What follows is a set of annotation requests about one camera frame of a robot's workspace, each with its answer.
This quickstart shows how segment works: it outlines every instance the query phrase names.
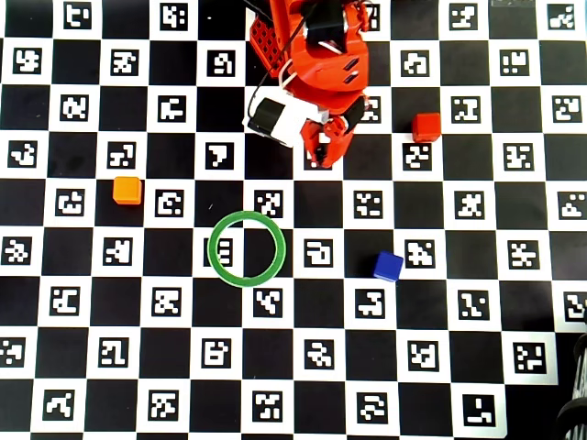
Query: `black cable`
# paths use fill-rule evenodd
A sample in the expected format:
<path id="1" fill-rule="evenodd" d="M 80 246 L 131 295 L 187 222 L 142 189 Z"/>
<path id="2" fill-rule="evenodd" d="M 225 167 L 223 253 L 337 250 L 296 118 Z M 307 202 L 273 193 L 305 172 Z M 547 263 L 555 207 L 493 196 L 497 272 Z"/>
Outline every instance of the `black cable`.
<path id="1" fill-rule="evenodd" d="M 314 3 L 314 5 L 310 9 L 310 11 L 307 13 L 307 15 L 304 18 L 302 18 L 302 21 L 300 21 L 300 24 L 297 25 L 297 27 L 295 28 L 295 31 L 290 36 L 290 39 L 287 40 L 287 42 L 285 43 L 285 46 L 283 46 L 283 49 L 279 52 L 279 55 L 277 56 L 277 60 L 279 58 L 281 58 L 282 55 L 285 53 L 285 51 L 287 51 L 290 48 L 290 46 L 292 45 L 292 42 L 294 41 L 294 38 L 297 36 L 297 34 L 300 33 L 300 30 L 302 30 L 302 27 L 304 26 L 305 21 L 308 19 L 308 17 L 310 17 L 312 15 L 312 13 L 314 12 L 314 10 L 316 9 L 317 6 L 318 6 L 318 3 Z M 251 108 L 251 106 L 253 104 L 253 100 L 255 99 L 255 96 L 257 95 L 257 92 L 259 91 L 259 89 L 261 88 L 261 86 L 263 84 L 265 84 L 265 81 L 267 81 L 267 77 L 273 71 L 273 69 L 275 69 L 275 66 L 274 65 L 272 65 L 271 68 L 267 70 L 267 72 L 265 73 L 265 75 L 263 76 L 263 78 L 260 80 L 259 85 L 257 85 L 257 88 L 253 92 L 253 95 L 250 97 L 249 107 L 247 108 L 247 115 L 249 116 L 249 119 L 251 119 L 253 117 L 250 114 L 250 108 Z"/>

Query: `white square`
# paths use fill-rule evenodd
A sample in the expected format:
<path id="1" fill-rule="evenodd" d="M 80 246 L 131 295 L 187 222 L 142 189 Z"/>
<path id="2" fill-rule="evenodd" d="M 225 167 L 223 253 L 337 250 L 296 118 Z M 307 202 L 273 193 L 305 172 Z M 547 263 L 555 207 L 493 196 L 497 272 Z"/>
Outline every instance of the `white square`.
<path id="1" fill-rule="evenodd" d="M 393 229 L 393 182 L 343 181 L 342 222 L 346 229 Z"/>
<path id="2" fill-rule="evenodd" d="M 90 327 L 86 378 L 138 379 L 139 356 L 139 327 Z"/>
<path id="3" fill-rule="evenodd" d="M 0 256 L 0 276 L 39 276 L 43 260 L 43 234 L 43 226 L 0 226 L 0 252 L 4 254 Z"/>
<path id="4" fill-rule="evenodd" d="M 390 51 L 393 87 L 440 87 L 437 40 L 394 39 Z"/>
<path id="5" fill-rule="evenodd" d="M 442 133 L 446 135 L 491 134 L 493 131 L 492 90 L 489 86 L 441 87 L 440 107 L 446 109 L 440 114 Z"/>
<path id="6" fill-rule="evenodd" d="M 198 278 L 219 278 L 212 266 L 204 265 L 205 255 L 207 258 L 207 247 L 205 247 L 205 243 L 207 245 L 211 234 L 211 227 L 196 227 L 194 229 L 194 254 L 192 257 L 194 269 L 192 273 L 196 273 Z M 228 227 L 225 229 L 220 235 L 218 245 L 221 246 L 224 243 L 228 245 L 232 243 L 232 264 L 230 266 L 225 266 L 225 269 L 237 277 L 242 277 L 244 273 L 244 229 L 242 227 Z"/>
<path id="7" fill-rule="evenodd" d="M 148 40 L 103 39 L 100 51 L 100 85 L 149 85 Z"/>
<path id="8" fill-rule="evenodd" d="M 196 84 L 206 87 L 244 87 L 246 49 L 247 42 L 244 40 L 198 41 Z M 210 60 L 208 51 L 213 52 Z"/>
<path id="9" fill-rule="evenodd" d="M 39 327 L 89 327 L 92 277 L 40 277 Z"/>
<path id="10" fill-rule="evenodd" d="M 479 400 L 475 399 L 475 409 L 479 410 L 478 413 L 465 416 L 463 396 L 480 397 Z M 482 399 L 485 396 L 491 396 L 494 412 L 483 410 Z M 498 383 L 451 383 L 450 400 L 452 433 L 455 436 L 471 438 L 505 438 L 507 436 L 505 385 Z M 484 423 L 493 426 L 475 426 L 475 424 Z"/>
<path id="11" fill-rule="evenodd" d="M 98 132 L 96 179 L 147 178 L 147 133 L 131 131 Z"/>
<path id="12" fill-rule="evenodd" d="M 442 137 L 436 142 L 414 142 L 412 134 L 392 134 L 392 171 L 395 182 L 442 182 Z"/>
<path id="13" fill-rule="evenodd" d="M 193 327 L 190 379 L 242 379 L 242 328 Z"/>
<path id="14" fill-rule="evenodd" d="M 293 277 L 342 279 L 344 229 L 294 229 Z"/>
<path id="15" fill-rule="evenodd" d="M 50 85 L 52 70 L 51 38 L 4 38 L 3 84 Z"/>
<path id="16" fill-rule="evenodd" d="M 140 277 L 143 274 L 142 227 L 95 227 L 92 275 Z"/>
<path id="17" fill-rule="evenodd" d="M 548 231 L 498 230 L 496 238 L 497 273 L 501 281 L 552 280 Z M 532 255 L 536 254 L 533 250 L 536 243 L 537 256 Z M 512 257 L 512 268 L 510 268 L 510 253 L 515 253 Z M 532 269 L 536 259 L 539 269 Z"/>
<path id="18" fill-rule="evenodd" d="M 448 330 L 395 332 L 398 382 L 450 383 Z"/>
<path id="19" fill-rule="evenodd" d="M 489 75 L 492 86 L 539 87 L 542 83 L 539 41 L 490 39 Z"/>
<path id="20" fill-rule="evenodd" d="M 243 190 L 245 211 L 259 211 L 279 228 L 294 229 L 294 181 L 245 180 Z M 243 225 L 248 229 L 265 229 L 259 222 L 245 221 Z"/>
<path id="21" fill-rule="evenodd" d="M 542 131 L 544 133 L 578 133 L 587 132 L 587 85 L 543 85 L 542 97 Z M 581 122 L 570 122 L 574 115 L 579 115 Z"/>
<path id="22" fill-rule="evenodd" d="M 245 179 L 245 135 L 243 133 L 198 133 L 195 137 L 197 181 L 242 181 Z"/>
<path id="23" fill-rule="evenodd" d="M 345 401 L 348 435 L 400 434 L 397 382 L 349 380 L 345 384 Z M 369 422 L 383 416 L 386 423 L 383 418 L 378 423 Z"/>
<path id="24" fill-rule="evenodd" d="M 273 278 L 243 289 L 243 328 L 294 328 L 294 279 Z"/>
<path id="25" fill-rule="evenodd" d="M 48 131 L 4 130 L 0 133 L 0 176 L 7 179 L 47 177 Z"/>
<path id="26" fill-rule="evenodd" d="M 334 354 L 328 347 L 334 348 Z M 295 328 L 293 379 L 344 382 L 347 377 L 345 353 L 343 328 Z"/>
<path id="27" fill-rule="evenodd" d="M 479 0 L 440 2 L 438 36 L 441 41 L 489 39 L 489 2 Z"/>
<path id="28" fill-rule="evenodd" d="M 85 418 L 85 385 L 85 379 L 35 379 L 30 431 L 33 433 L 82 433 Z M 48 399 L 47 404 L 45 404 L 45 391 L 53 394 L 48 396 L 50 400 Z M 63 393 L 55 395 L 54 391 L 63 391 Z M 43 420 L 43 416 L 61 417 L 66 420 Z"/>
<path id="29" fill-rule="evenodd" d="M 143 277 L 140 289 L 141 327 L 192 327 L 191 277 Z"/>
<path id="30" fill-rule="evenodd" d="M 189 379 L 139 379 L 137 432 L 187 433 L 191 391 Z"/>
<path id="31" fill-rule="evenodd" d="M 194 227 L 195 182 L 145 180 L 145 227 Z"/>
<path id="32" fill-rule="evenodd" d="M 421 243 L 421 245 L 416 246 L 413 243 Z M 446 249 L 447 240 L 443 229 L 394 229 L 393 231 L 393 253 L 404 259 L 401 280 L 445 280 L 447 278 Z"/>
<path id="33" fill-rule="evenodd" d="M 572 10 L 567 10 L 563 5 L 572 5 Z M 536 18 L 538 39 L 585 40 L 585 2 L 583 0 L 537 2 Z"/>
<path id="34" fill-rule="evenodd" d="M 546 184 L 548 230 L 587 231 L 587 181 Z"/>
<path id="35" fill-rule="evenodd" d="M 392 133 L 392 88 L 370 85 L 364 90 L 372 106 L 355 127 L 355 135 L 389 135 Z"/>
<path id="36" fill-rule="evenodd" d="M 450 331 L 502 330 L 498 280 L 447 280 Z"/>
<path id="37" fill-rule="evenodd" d="M 98 131 L 99 122 L 99 85 L 53 84 L 51 86 L 50 131 L 90 133 Z"/>
<path id="38" fill-rule="evenodd" d="M 94 179 L 47 179 L 43 225 L 93 227 L 95 185 Z"/>
<path id="39" fill-rule="evenodd" d="M 242 434 L 294 433 L 293 380 L 242 380 L 240 396 Z"/>
<path id="40" fill-rule="evenodd" d="M 187 14 L 183 7 L 173 10 L 173 6 L 170 6 L 167 0 L 150 1 L 150 39 L 156 41 L 198 40 L 197 3 L 183 1 L 173 2 L 173 4 L 185 5 Z"/>
<path id="41" fill-rule="evenodd" d="M 196 128 L 196 103 L 197 88 L 194 86 L 150 86 L 147 91 L 147 131 L 193 133 Z"/>
<path id="42" fill-rule="evenodd" d="M 532 350 L 526 350 L 523 346 L 520 350 L 519 346 L 515 346 L 524 343 L 530 344 Z M 529 356 L 537 355 L 536 350 L 539 350 L 538 353 L 546 363 L 544 360 L 531 358 L 526 362 Z M 559 385 L 554 333 L 502 332 L 502 358 L 506 385 Z"/>
<path id="43" fill-rule="evenodd" d="M 444 227 L 447 230 L 494 230 L 495 186 L 492 181 L 445 181 Z"/>
<path id="44" fill-rule="evenodd" d="M 34 379 L 37 361 L 37 327 L 0 326 L 0 341 L 2 341 L 0 353 L 3 355 L 0 357 L 2 379 Z"/>
<path id="45" fill-rule="evenodd" d="M 345 278 L 345 328 L 395 330 L 395 284 L 376 278 Z"/>
<path id="46" fill-rule="evenodd" d="M 543 182 L 547 179 L 542 133 L 493 133 L 492 138 L 496 182 Z"/>
<path id="47" fill-rule="evenodd" d="M 587 281 L 552 282 L 552 310 L 557 333 L 585 333 Z"/>
<path id="48" fill-rule="evenodd" d="M 67 6 L 70 0 L 53 2 L 54 39 L 101 39 L 102 2 L 82 0 L 84 7 Z"/>

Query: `black square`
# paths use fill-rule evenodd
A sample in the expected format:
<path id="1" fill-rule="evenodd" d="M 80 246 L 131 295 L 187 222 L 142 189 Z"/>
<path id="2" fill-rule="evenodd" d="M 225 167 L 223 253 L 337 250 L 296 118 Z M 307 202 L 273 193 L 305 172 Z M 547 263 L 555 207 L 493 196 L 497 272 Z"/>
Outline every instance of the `black square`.
<path id="1" fill-rule="evenodd" d="M 118 204 L 112 198 L 113 181 L 96 182 L 96 226 L 142 226 L 144 204 Z"/>
<path id="2" fill-rule="evenodd" d="M 240 40 L 245 35 L 245 4 L 204 1 L 198 5 L 198 39 Z"/>
<path id="3" fill-rule="evenodd" d="M 399 399 L 402 435 L 452 436 L 449 383 L 400 383 Z"/>
<path id="4" fill-rule="evenodd" d="M 193 179 L 194 134 L 149 133 L 148 179 Z"/>
<path id="5" fill-rule="evenodd" d="M 90 275 L 92 228 L 46 227 L 43 275 Z"/>
<path id="6" fill-rule="evenodd" d="M 496 182 L 498 229 L 547 229 L 544 182 Z"/>
<path id="7" fill-rule="evenodd" d="M 47 85 L 4 84 L 0 128 L 46 130 L 49 127 L 49 95 Z"/>
<path id="8" fill-rule="evenodd" d="M 450 332 L 453 382 L 503 383 L 502 337 L 499 332 Z"/>
<path id="9" fill-rule="evenodd" d="M 397 380 L 395 332 L 347 330 L 347 380 Z"/>
<path id="10" fill-rule="evenodd" d="M 189 328 L 141 328 L 140 341 L 142 379 L 190 377 Z"/>
<path id="11" fill-rule="evenodd" d="M 344 327 L 342 280 L 294 280 L 295 327 Z"/>
<path id="12" fill-rule="evenodd" d="M 196 181 L 195 225 L 214 227 L 226 215 L 242 211 L 242 194 L 242 181 Z"/>
<path id="13" fill-rule="evenodd" d="M 440 112 L 440 88 L 392 87 L 392 131 L 412 133 L 418 113 Z"/>
<path id="14" fill-rule="evenodd" d="M 443 280 L 404 280 L 396 285 L 397 328 L 446 330 L 447 285 Z"/>
<path id="15" fill-rule="evenodd" d="M 36 325 L 39 277 L 0 277 L 0 325 Z"/>
<path id="16" fill-rule="evenodd" d="M 294 239 L 292 229 L 282 229 L 285 238 L 285 246 L 292 248 Z M 254 277 L 265 271 L 273 261 L 275 255 L 275 243 L 269 231 L 265 229 L 245 229 L 245 258 L 244 275 Z M 285 261 L 277 277 L 292 277 L 294 271 L 294 258 L 291 252 L 285 253 Z"/>
<path id="17" fill-rule="evenodd" d="M 190 432 L 240 432 L 240 380 L 192 380 Z"/>
<path id="18" fill-rule="evenodd" d="M 54 40 L 52 83 L 100 83 L 100 41 Z"/>
<path id="19" fill-rule="evenodd" d="M 550 282 L 500 281 L 504 331 L 553 332 Z"/>
<path id="20" fill-rule="evenodd" d="M 391 2 L 391 7 L 392 39 L 438 39 L 438 0 Z"/>
<path id="21" fill-rule="evenodd" d="M 256 134 L 245 134 L 245 179 L 292 179 L 293 148 Z"/>
<path id="22" fill-rule="evenodd" d="M 370 278 L 380 252 L 393 252 L 393 231 L 345 230 L 345 277 Z"/>
<path id="23" fill-rule="evenodd" d="M 51 38 L 53 36 L 51 0 L 39 0 L 32 3 L 7 0 L 6 36 Z"/>
<path id="24" fill-rule="evenodd" d="M 542 83 L 587 84 L 584 41 L 540 41 Z"/>
<path id="25" fill-rule="evenodd" d="M 493 179 L 491 135 L 444 135 L 442 147 L 445 180 Z"/>
<path id="26" fill-rule="evenodd" d="M 242 121 L 245 117 L 244 88 L 198 87 L 197 101 L 196 131 L 242 133 Z M 220 108 L 222 117 L 218 117 L 217 113 Z"/>
<path id="27" fill-rule="evenodd" d="M 489 41 L 440 41 L 441 85 L 489 85 Z"/>
<path id="28" fill-rule="evenodd" d="M 85 431 L 132 432 L 137 420 L 136 380 L 88 380 Z"/>
<path id="29" fill-rule="evenodd" d="M 492 108 L 496 133 L 542 131 L 539 87 L 492 87 Z"/>
<path id="30" fill-rule="evenodd" d="M 587 136 L 545 135 L 544 148 L 547 180 L 587 180 L 587 168 L 582 166 L 587 160 Z"/>
<path id="31" fill-rule="evenodd" d="M 444 227 L 442 182 L 393 183 L 396 228 Z"/>
<path id="32" fill-rule="evenodd" d="M 240 327 L 242 290 L 218 278 L 194 279 L 194 326 Z"/>
<path id="33" fill-rule="evenodd" d="M 391 142 L 390 135 L 355 135 L 343 163 L 345 180 L 390 180 Z"/>
<path id="34" fill-rule="evenodd" d="M 192 229 L 145 229 L 143 274 L 191 277 L 193 233 Z"/>
<path id="35" fill-rule="evenodd" d="M 91 325 L 138 325 L 140 278 L 92 278 Z"/>
<path id="36" fill-rule="evenodd" d="M 293 196 L 295 227 L 342 227 L 340 181 L 296 181 Z"/>
<path id="37" fill-rule="evenodd" d="M 0 225 L 41 226 L 45 183 L 43 180 L 0 180 Z"/>
<path id="38" fill-rule="evenodd" d="M 48 177 L 95 177 L 95 133 L 50 133 Z"/>
<path id="39" fill-rule="evenodd" d="M 344 382 L 296 381 L 293 396 L 296 433 L 345 434 Z"/>
<path id="40" fill-rule="evenodd" d="M 448 278 L 497 280 L 494 231 L 447 231 L 446 237 Z"/>
<path id="41" fill-rule="evenodd" d="M 120 14 L 120 0 L 102 0 L 102 36 L 105 39 L 149 39 L 149 0 L 132 0 L 132 26 Z"/>
<path id="42" fill-rule="evenodd" d="M 100 131 L 146 131 L 147 87 L 101 87 Z"/>
<path id="43" fill-rule="evenodd" d="M 292 379 L 293 352 L 293 330 L 244 329 L 243 379 Z"/>
<path id="44" fill-rule="evenodd" d="M 550 257 L 553 280 L 584 280 L 583 252 L 587 233 L 550 232 Z"/>
<path id="45" fill-rule="evenodd" d="M 36 378 L 85 378 L 87 328 L 39 329 Z"/>

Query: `checkerboard mat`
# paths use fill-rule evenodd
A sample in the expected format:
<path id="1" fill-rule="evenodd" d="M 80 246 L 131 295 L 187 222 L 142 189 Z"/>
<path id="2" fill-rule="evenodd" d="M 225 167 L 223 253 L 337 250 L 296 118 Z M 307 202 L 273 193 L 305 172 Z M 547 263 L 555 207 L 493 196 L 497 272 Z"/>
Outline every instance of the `checkerboard mat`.
<path id="1" fill-rule="evenodd" d="M 587 307 L 585 4 L 368 8 L 372 109 L 322 170 L 242 126 L 264 70 L 241 2 L 0 2 L 0 438 L 550 432 Z M 254 289 L 205 255 L 243 209 L 288 247 Z M 273 251 L 248 222 L 218 250 L 240 276 Z"/>

